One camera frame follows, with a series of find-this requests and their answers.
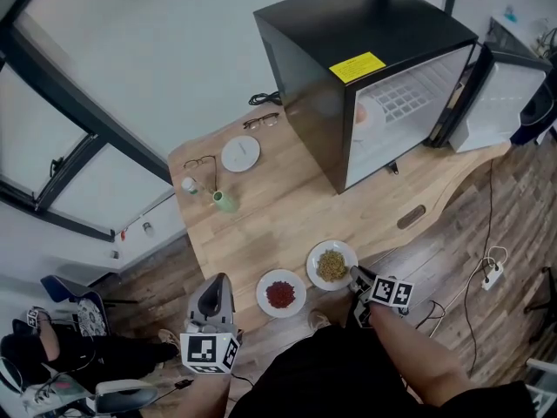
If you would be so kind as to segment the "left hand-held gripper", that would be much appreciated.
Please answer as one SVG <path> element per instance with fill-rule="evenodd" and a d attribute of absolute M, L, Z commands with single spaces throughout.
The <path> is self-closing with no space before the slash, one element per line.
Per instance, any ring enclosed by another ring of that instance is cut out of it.
<path fill-rule="evenodd" d="M 217 316 L 219 320 L 207 320 Z M 205 280 L 190 296 L 185 331 L 180 334 L 182 363 L 194 374 L 230 374 L 242 344 L 243 330 L 233 321 L 232 283 L 225 273 Z"/>

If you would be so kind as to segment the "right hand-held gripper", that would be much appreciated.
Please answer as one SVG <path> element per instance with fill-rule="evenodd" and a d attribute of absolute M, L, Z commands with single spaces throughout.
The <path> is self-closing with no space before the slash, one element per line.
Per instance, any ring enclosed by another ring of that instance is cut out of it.
<path fill-rule="evenodd" d="M 369 327 L 370 305 L 379 304 L 393 308 L 401 317 L 408 315 L 413 296 L 413 283 L 378 275 L 362 266 L 352 266 L 351 286 L 357 294 L 353 315 L 360 327 Z"/>

